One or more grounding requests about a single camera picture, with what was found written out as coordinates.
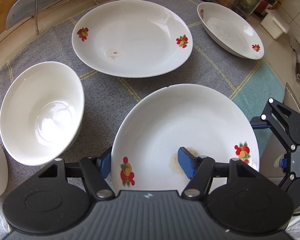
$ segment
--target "fruit decal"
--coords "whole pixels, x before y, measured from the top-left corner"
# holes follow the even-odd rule
[[[256,51],[256,52],[258,52],[259,50],[260,50],[260,46],[259,46],[259,44],[258,45],[252,45],[252,48]]]
[[[124,157],[123,158],[123,164],[120,164],[121,172],[120,172],[120,177],[122,179],[122,185],[125,186],[127,185],[130,187],[130,184],[134,186],[135,181],[133,180],[134,178],[134,173],[132,172],[132,167],[131,164],[128,163],[128,158]]]
[[[203,20],[203,9],[200,10],[200,16],[201,16],[201,18]]]
[[[238,155],[239,159],[242,160],[244,163],[249,164],[249,158],[251,156],[247,142],[244,142],[244,144],[239,143],[239,146],[235,145],[234,148],[236,149],[235,154]]]
[[[180,36],[180,38],[177,38],[176,41],[179,47],[182,47],[183,49],[186,48],[188,44],[188,38],[186,37],[186,35]]]
[[[79,38],[81,38],[82,41],[87,39],[88,31],[88,28],[81,28],[80,30],[78,30],[77,34],[79,35]]]

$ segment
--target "white plastic box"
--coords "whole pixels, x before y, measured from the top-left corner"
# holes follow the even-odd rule
[[[272,38],[276,40],[282,33],[288,33],[290,26],[281,18],[277,11],[267,9],[266,12],[268,14],[262,20],[261,25]]]

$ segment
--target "plate rim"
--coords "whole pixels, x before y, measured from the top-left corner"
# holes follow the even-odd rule
[[[252,58],[252,57],[247,57],[246,55],[242,55],[242,53],[240,53],[240,52],[238,52],[235,48],[233,48],[233,47],[230,47],[230,46],[228,46],[228,45],[226,45],[207,25],[206,25],[206,23],[204,22],[204,20],[201,18],[201,16],[200,16],[200,12],[199,12],[199,7],[200,7],[200,5],[202,5],[202,4],[209,4],[209,5],[207,5],[207,6],[211,6],[210,4],[215,4],[215,5],[217,5],[217,6],[221,6],[221,7],[223,7],[223,8],[226,8],[226,9],[228,9],[229,11],[231,11],[231,13],[232,14],[235,14],[236,16],[238,16],[238,17],[240,17],[240,19],[241,20],[243,20],[243,21],[245,21],[247,24],[248,24],[248,26],[250,26],[253,30],[254,30],[254,32],[256,33],[256,35],[258,36],[258,38],[260,39],[260,42],[261,42],[261,46],[263,47],[263,54],[262,54],[262,56],[259,56],[258,58]],[[223,5],[220,5],[220,4],[218,4],[218,3],[207,3],[207,2],[202,2],[202,3],[199,3],[198,4],[198,6],[197,6],[197,14],[198,14],[198,16],[199,16],[199,18],[200,18],[200,20],[201,20],[201,22],[204,24],[204,26],[221,42],[221,43],[223,43],[225,46],[227,46],[229,49],[231,49],[231,50],[233,50],[235,53],[237,53],[237,54],[239,54],[239,55],[241,55],[242,57],[244,57],[244,58],[248,58],[248,59],[253,59],[253,60],[259,60],[259,59],[261,59],[261,58],[263,58],[263,56],[264,56],[264,46],[263,46],[263,43],[262,43],[262,40],[261,40],[261,38],[260,38],[260,36],[259,36],[259,34],[256,32],[256,30],[245,20],[245,19],[243,19],[240,15],[238,15],[237,13],[235,13],[233,10],[231,10],[231,9],[229,9],[229,8],[227,8],[227,7],[225,7],[225,6],[223,6]]]
[[[173,88],[173,87],[180,87],[180,86],[189,86],[189,87],[190,87],[190,86],[193,86],[193,87],[196,86],[196,87],[203,87],[204,89],[207,89],[207,90],[213,90],[214,92],[217,92],[217,93],[221,94],[223,97],[229,99],[227,96],[225,96],[224,94],[222,94],[221,92],[219,92],[219,91],[217,91],[217,90],[215,90],[215,89],[212,89],[212,88],[210,88],[210,87],[206,87],[206,86],[203,86],[203,85],[199,85],[199,84],[191,84],[191,83],[175,84],[175,85],[171,85],[171,86],[167,86],[167,87],[160,88],[160,89],[158,89],[158,90],[152,92],[151,94],[149,94],[149,95],[147,95],[146,97],[144,97],[140,102],[138,102],[138,103],[130,110],[130,112],[126,115],[126,117],[125,117],[124,120],[122,121],[122,123],[121,123],[121,125],[120,125],[120,127],[119,127],[119,129],[118,129],[118,131],[117,131],[117,134],[115,135],[114,142],[113,142],[113,144],[112,144],[111,159],[115,156],[115,152],[120,152],[120,151],[116,150],[117,144],[118,144],[117,141],[119,140],[119,134],[123,133],[122,130],[123,130],[124,127],[126,126],[126,123],[129,122],[128,119],[130,119],[131,116],[135,114],[136,109],[139,108],[140,105],[143,105],[143,104],[145,103],[145,101],[148,100],[149,97],[153,97],[153,96],[156,95],[157,93],[160,93],[162,90],[166,90],[166,89]],[[229,100],[230,100],[230,102],[231,102],[231,103],[232,103],[232,104],[233,104],[233,105],[234,105],[234,106],[235,106],[235,107],[236,107],[236,108],[237,108],[237,109],[245,116],[247,122],[250,123],[249,120],[248,120],[248,118],[247,118],[247,116],[246,116],[246,115],[243,113],[243,111],[236,105],[236,103],[234,103],[231,99],[229,99]],[[259,171],[259,170],[260,170],[260,154],[259,154],[259,148],[258,148],[258,141],[257,141],[257,138],[256,138],[255,133],[253,132],[252,127],[251,127],[251,130],[252,130],[252,133],[253,133],[253,135],[254,135],[255,143],[256,143],[256,145],[257,145],[258,158],[256,158],[256,159],[258,159],[258,161],[257,161],[256,163],[257,163],[257,171]],[[112,166],[113,166],[113,165],[114,165],[113,162],[111,162],[110,174],[112,174],[112,170],[113,170],[113,169],[112,169]]]
[[[190,49],[186,50],[188,51],[188,55],[186,56],[185,60],[184,61],[180,61],[180,64],[178,66],[176,66],[175,68],[171,69],[171,70],[167,70],[167,71],[161,71],[160,73],[155,73],[155,74],[152,74],[152,75],[118,75],[118,74],[115,74],[111,71],[104,71],[104,70],[100,70],[100,68],[95,68],[94,66],[91,66],[89,64],[87,64],[77,53],[75,47],[74,47],[74,38],[77,38],[76,35],[77,35],[77,32],[76,32],[76,29],[78,28],[79,26],[79,23],[80,21],[88,14],[90,14],[91,12],[93,12],[94,10],[98,10],[100,7],[106,5],[106,4],[110,4],[110,3],[125,3],[125,2],[141,2],[141,3],[150,3],[150,4],[154,4],[155,6],[159,6],[161,8],[164,8],[165,10],[167,10],[168,12],[170,12],[174,17],[178,18],[179,21],[184,25],[184,27],[186,28],[186,30],[188,31],[189,33],[189,37],[191,38],[191,42],[189,42],[188,46]],[[77,24],[75,25],[73,31],[72,31],[72,36],[71,36],[71,44],[72,44],[72,48],[75,52],[75,54],[77,55],[77,57],[83,62],[85,63],[87,66],[89,66],[90,68],[98,71],[98,72],[101,72],[101,73],[104,73],[104,74],[107,74],[107,75],[111,75],[111,76],[116,76],[116,77],[122,77],[122,78],[147,78],[147,77],[156,77],[156,76],[160,76],[160,75],[164,75],[166,73],[169,73],[171,71],[174,71],[176,70],[177,68],[181,67],[190,57],[191,53],[192,53],[192,50],[193,50],[193,38],[192,38],[192,34],[191,34],[191,31],[188,27],[188,25],[184,22],[184,20],[179,16],[177,15],[176,13],[174,13],[173,11],[171,11],[170,9],[160,5],[160,4],[157,4],[157,3],[154,3],[154,2],[150,2],[150,1],[144,1],[144,0],[116,0],[116,1],[110,1],[110,2],[106,2],[106,3],[103,3],[101,5],[98,5],[96,6],[95,8],[93,8],[92,10],[90,10],[89,12],[87,12],[85,15],[83,15],[80,20],[77,22]]]

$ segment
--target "metal screw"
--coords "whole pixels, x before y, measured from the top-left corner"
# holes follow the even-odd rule
[[[111,197],[112,192],[109,189],[102,189],[97,192],[97,196],[101,198]]]
[[[187,197],[197,197],[200,195],[200,191],[195,189],[195,188],[188,188],[186,191],[185,191],[185,195]]]

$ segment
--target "plate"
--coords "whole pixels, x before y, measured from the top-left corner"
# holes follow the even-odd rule
[[[239,107],[211,88],[179,84],[142,99],[121,124],[111,154],[115,193],[128,189],[181,194],[189,179],[177,160],[180,147],[216,162],[239,157],[259,170],[257,140]],[[211,190],[225,183],[225,178],[215,178]]]
[[[189,28],[174,12],[148,1],[122,0],[85,14],[72,32],[72,46],[97,71],[143,78],[181,66],[193,42]]]
[[[207,34],[223,49],[242,58],[261,59],[262,41],[256,31],[234,11],[216,3],[201,3],[197,12]]]

